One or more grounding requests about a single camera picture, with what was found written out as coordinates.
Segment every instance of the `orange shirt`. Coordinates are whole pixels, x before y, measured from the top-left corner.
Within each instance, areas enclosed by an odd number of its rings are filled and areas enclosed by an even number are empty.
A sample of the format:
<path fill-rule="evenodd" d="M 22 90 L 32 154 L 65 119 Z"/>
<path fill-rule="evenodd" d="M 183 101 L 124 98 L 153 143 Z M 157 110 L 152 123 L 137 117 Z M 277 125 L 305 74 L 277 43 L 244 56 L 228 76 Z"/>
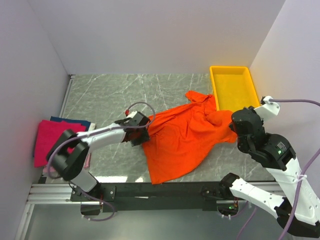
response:
<path fill-rule="evenodd" d="M 157 113 L 149 126 L 150 141 L 142 146 L 152 184 L 191 172 L 215 144 L 236 141 L 237 135 L 229 129 L 231 111 L 216 111 L 211 94 L 188 91 L 185 96 L 191 103 Z"/>

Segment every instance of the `yellow plastic bin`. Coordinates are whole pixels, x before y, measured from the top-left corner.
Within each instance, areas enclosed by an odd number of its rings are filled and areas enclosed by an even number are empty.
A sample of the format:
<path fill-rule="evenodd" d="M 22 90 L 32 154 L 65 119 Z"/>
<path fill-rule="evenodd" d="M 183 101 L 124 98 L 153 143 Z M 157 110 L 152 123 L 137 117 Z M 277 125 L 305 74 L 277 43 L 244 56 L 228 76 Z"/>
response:
<path fill-rule="evenodd" d="M 235 112 L 244 107 L 259 107 L 259 99 L 245 66 L 211 66 L 211 82 L 217 110 Z"/>

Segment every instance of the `red folded cloth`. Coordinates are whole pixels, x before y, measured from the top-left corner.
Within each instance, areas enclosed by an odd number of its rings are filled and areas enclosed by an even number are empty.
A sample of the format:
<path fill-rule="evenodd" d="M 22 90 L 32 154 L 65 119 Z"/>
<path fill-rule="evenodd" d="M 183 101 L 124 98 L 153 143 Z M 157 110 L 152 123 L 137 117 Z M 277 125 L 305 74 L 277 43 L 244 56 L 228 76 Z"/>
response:
<path fill-rule="evenodd" d="M 71 129 L 75 133 L 84 132 L 86 127 L 80 123 L 68 123 L 65 121 L 55 122 L 42 120 L 38 125 L 34 150 L 34 167 L 39 168 L 47 165 L 46 156 L 55 145 L 61 134 Z"/>

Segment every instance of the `purple cable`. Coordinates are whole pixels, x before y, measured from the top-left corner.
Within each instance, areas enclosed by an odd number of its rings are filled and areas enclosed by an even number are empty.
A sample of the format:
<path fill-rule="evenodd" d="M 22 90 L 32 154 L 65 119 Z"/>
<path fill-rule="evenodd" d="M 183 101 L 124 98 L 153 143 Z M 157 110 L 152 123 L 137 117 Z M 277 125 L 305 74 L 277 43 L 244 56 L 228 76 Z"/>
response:
<path fill-rule="evenodd" d="M 53 153 L 51 154 L 51 156 L 49 157 L 48 159 L 48 163 L 47 163 L 47 168 L 50 169 L 51 168 L 51 165 L 52 165 L 52 161 L 54 159 L 54 156 L 61 150 L 61 148 L 63 148 L 65 145 L 67 145 L 68 143 L 71 143 L 73 141 L 76 141 L 76 140 L 80 140 L 80 139 L 83 139 L 83 138 L 88 138 L 88 137 L 91 137 L 91 136 L 95 136 L 95 135 L 98 135 L 98 134 L 102 134 L 102 133 L 106 133 L 106 132 L 109 132 L 109 131 L 112 131 L 112 130 L 116 130 L 116 129 L 143 129 L 143 128 L 146 128 L 148 127 L 150 124 L 152 124 L 154 122 L 154 120 L 156 119 L 156 111 L 155 109 L 149 104 L 149 103 L 146 103 L 144 101 L 138 101 L 138 102 L 135 102 L 133 104 L 131 104 L 126 110 L 130 110 L 134 105 L 137 105 L 137 104 L 145 104 L 147 105 L 151 111 L 152 111 L 152 114 L 153 114 L 153 118 L 152 120 L 147 123 L 146 125 L 143 125 L 143 126 L 116 126 L 116 127 L 111 127 L 111 128 L 107 128 L 107 129 L 102 129 L 100 131 L 96 131 L 94 133 L 91 133 L 91 134 L 88 134 L 88 135 L 83 135 L 83 136 L 76 136 L 76 137 L 73 137 L 73 138 L 70 138 L 68 139 L 67 141 L 64 141 L 62 144 L 60 144 L 54 151 Z M 50 171 L 48 171 L 48 176 L 51 178 L 51 179 L 59 179 L 61 178 L 61 176 L 53 176 L 52 173 Z M 105 221 L 105 220 L 109 220 L 110 218 L 112 218 L 114 215 L 115 215 L 115 212 L 116 212 L 116 209 L 115 207 L 108 203 L 107 201 L 104 201 L 104 200 L 101 200 L 101 199 L 98 199 L 96 197 L 93 197 L 93 196 L 90 196 L 89 194 L 87 194 L 85 191 L 83 191 L 79 186 L 78 188 L 80 189 L 81 193 L 86 196 L 88 199 L 91 199 L 91 200 L 94 200 L 94 201 L 98 201 L 100 203 L 103 203 L 103 204 L 106 204 L 107 206 L 109 206 L 111 209 L 112 209 L 112 214 L 106 218 L 102 218 L 102 219 L 92 219 L 90 218 L 90 221 L 94 221 L 94 222 L 102 222 L 102 221 Z"/>
<path fill-rule="evenodd" d="M 245 202 L 245 205 L 243 206 L 243 208 L 236 214 L 236 215 L 233 215 L 233 216 L 230 216 L 231 219 L 233 218 L 236 218 L 236 217 L 239 217 L 240 215 L 242 215 L 244 212 L 245 212 L 245 209 L 246 209 L 246 206 L 248 205 L 248 201 Z M 224 215 L 224 218 L 225 219 L 228 219 L 229 218 L 229 215 Z"/>
<path fill-rule="evenodd" d="M 240 229 L 238 235 L 236 236 L 236 240 L 240 239 L 240 235 L 242 234 L 242 232 L 245 230 L 245 228 L 247 227 L 247 225 L 249 224 L 250 220 L 254 217 L 254 215 L 256 214 L 258 207 L 255 207 L 251 216 L 248 218 L 248 220 L 245 222 L 245 224 L 243 225 L 243 227 Z"/>
<path fill-rule="evenodd" d="M 276 103 L 310 103 L 310 104 L 315 104 L 317 106 L 320 107 L 320 102 L 317 101 L 313 101 L 313 100 L 307 100 L 307 99 L 270 99 L 270 102 L 276 102 Z M 304 166 L 304 168 L 301 171 L 300 175 L 304 175 L 306 173 L 306 171 L 308 170 L 308 168 L 311 166 L 311 164 L 316 160 L 316 158 L 320 155 L 320 148 L 319 150 L 313 155 L 313 157 L 307 162 L 307 164 Z M 283 231 L 281 233 L 281 235 L 279 236 L 278 240 L 282 240 L 285 236 L 285 234 L 287 233 L 291 222 L 294 219 L 295 216 L 295 212 L 297 209 L 297 205 L 298 205 L 298 199 L 299 199 L 299 194 L 300 194 L 300 189 L 301 189 L 301 184 L 302 184 L 302 180 L 298 182 L 297 186 L 296 186 L 296 190 L 295 190 L 295 195 L 294 195 L 294 201 L 293 201 L 293 206 L 292 206 L 292 210 L 290 212 L 290 217 L 288 219 L 288 222 L 286 223 L 285 227 L 283 228 Z"/>

